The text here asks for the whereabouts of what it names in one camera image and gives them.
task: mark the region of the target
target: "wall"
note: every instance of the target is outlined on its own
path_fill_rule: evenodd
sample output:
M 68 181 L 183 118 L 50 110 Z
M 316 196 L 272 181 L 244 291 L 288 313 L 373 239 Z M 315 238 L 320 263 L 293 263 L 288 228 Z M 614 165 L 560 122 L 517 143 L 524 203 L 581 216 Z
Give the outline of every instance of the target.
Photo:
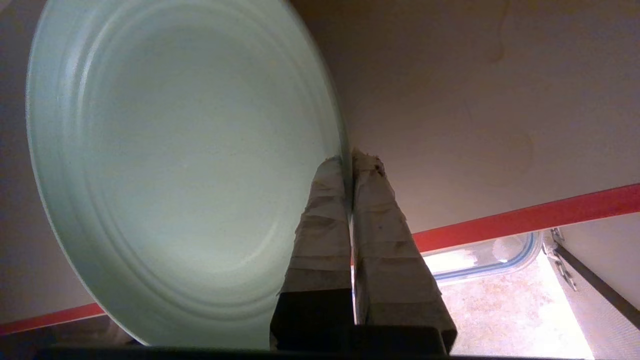
M 29 158 L 24 89 L 44 3 L 0 12 L 0 324 L 93 302 L 49 227 Z
M 564 247 L 640 309 L 640 213 L 561 228 Z
M 640 182 L 640 5 L 293 1 L 412 232 Z

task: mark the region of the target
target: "red trim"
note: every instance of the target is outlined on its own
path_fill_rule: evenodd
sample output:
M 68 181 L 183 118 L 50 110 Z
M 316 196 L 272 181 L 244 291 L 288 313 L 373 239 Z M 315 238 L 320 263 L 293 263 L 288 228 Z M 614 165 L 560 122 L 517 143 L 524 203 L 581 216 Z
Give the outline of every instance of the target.
M 548 202 L 413 234 L 421 252 L 640 211 L 640 184 Z
M 35 318 L 0 324 L 0 336 L 13 334 L 14 332 L 37 329 L 39 327 L 56 325 L 57 323 L 71 322 L 82 318 L 91 318 L 103 314 L 104 310 L 102 310 L 98 304 L 87 304 Z

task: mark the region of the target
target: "metal bracket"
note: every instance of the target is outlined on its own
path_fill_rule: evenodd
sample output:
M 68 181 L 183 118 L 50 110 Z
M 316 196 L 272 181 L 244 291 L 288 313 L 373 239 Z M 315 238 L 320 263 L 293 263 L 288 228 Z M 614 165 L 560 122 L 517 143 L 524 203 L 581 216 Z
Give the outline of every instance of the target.
M 573 280 L 573 276 L 566 269 L 564 261 L 562 260 L 562 258 L 560 258 L 560 256 L 558 256 L 558 253 L 556 251 L 558 245 L 561 245 L 562 243 L 564 243 L 564 238 L 560 233 L 560 229 L 555 227 L 549 231 L 549 234 L 544 234 L 542 240 L 542 252 L 544 252 L 548 258 L 554 261 L 554 263 L 556 264 L 556 268 L 560 273 L 560 276 L 562 276 L 567 284 L 571 286 L 571 289 L 573 289 L 574 291 L 578 291 L 578 288 L 575 285 L 575 281 Z

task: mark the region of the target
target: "white surface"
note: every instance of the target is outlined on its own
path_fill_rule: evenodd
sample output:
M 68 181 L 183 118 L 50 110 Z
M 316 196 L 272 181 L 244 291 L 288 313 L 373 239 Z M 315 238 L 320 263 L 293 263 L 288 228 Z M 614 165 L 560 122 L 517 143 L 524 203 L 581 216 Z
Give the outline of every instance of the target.
M 640 4 L 293 2 L 412 232 L 640 183 Z
M 0 323 L 93 302 L 56 241 L 31 171 L 24 87 L 44 0 L 0 12 Z
M 565 247 L 640 309 L 640 213 L 564 226 Z
M 547 257 L 513 274 L 441 284 L 454 355 L 593 359 Z
M 596 359 L 640 359 L 640 330 L 571 265 L 566 263 L 565 266 L 573 275 L 578 291 L 571 289 L 559 272 L 556 277 L 593 356 Z
M 333 94 L 281 1 L 58 1 L 28 130 L 58 238 L 151 345 L 267 348 Z

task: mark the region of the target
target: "beige wall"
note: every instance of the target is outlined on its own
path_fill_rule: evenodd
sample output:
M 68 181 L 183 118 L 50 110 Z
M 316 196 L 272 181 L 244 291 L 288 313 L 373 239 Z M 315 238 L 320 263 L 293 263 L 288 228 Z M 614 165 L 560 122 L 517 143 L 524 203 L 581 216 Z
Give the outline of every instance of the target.
M 413 232 L 640 182 L 640 5 L 294 0 Z

